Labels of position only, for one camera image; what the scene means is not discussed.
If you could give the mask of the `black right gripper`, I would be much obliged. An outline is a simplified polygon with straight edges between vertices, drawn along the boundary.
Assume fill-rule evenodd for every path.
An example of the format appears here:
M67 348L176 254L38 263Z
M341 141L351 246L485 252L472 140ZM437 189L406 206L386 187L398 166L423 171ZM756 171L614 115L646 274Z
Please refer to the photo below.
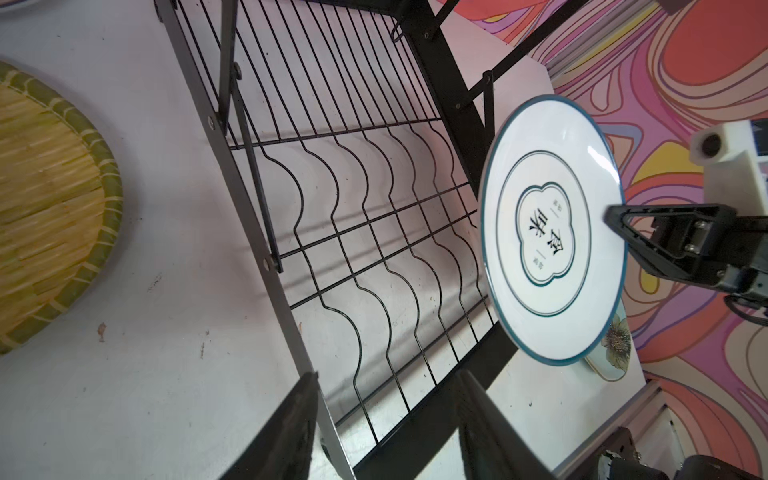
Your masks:
M606 209L606 225L648 273L744 300L767 298L767 218L722 204Z

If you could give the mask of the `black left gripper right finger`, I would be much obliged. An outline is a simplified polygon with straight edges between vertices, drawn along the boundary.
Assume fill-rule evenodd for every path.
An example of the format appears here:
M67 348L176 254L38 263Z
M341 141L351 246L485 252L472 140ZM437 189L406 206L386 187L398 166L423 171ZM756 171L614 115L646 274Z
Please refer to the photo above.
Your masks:
M468 479L552 479L471 372L462 369L452 387L458 438Z

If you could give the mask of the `white plate with clover emblem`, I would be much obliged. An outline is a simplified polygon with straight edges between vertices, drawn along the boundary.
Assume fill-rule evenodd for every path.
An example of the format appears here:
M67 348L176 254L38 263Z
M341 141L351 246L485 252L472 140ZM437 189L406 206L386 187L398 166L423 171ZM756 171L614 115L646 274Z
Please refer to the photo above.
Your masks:
M604 222L624 201L599 126L575 102L539 95L502 123L479 190L482 260L502 328L552 366L586 357L618 306L627 246Z

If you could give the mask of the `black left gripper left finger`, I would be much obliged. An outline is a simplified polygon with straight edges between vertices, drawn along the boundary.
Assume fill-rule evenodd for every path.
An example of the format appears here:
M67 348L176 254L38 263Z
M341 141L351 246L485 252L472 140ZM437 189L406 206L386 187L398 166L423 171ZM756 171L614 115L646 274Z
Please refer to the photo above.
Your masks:
M319 393L318 373L303 374L221 479L307 479Z

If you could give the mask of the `black metal dish rack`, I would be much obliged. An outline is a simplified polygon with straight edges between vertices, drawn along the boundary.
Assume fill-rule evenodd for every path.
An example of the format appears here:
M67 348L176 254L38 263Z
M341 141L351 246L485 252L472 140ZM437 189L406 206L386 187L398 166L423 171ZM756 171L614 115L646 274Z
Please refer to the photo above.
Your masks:
M484 278L479 207L388 15L329 1L158 1L344 478L415 479L455 425L449 381L516 352Z

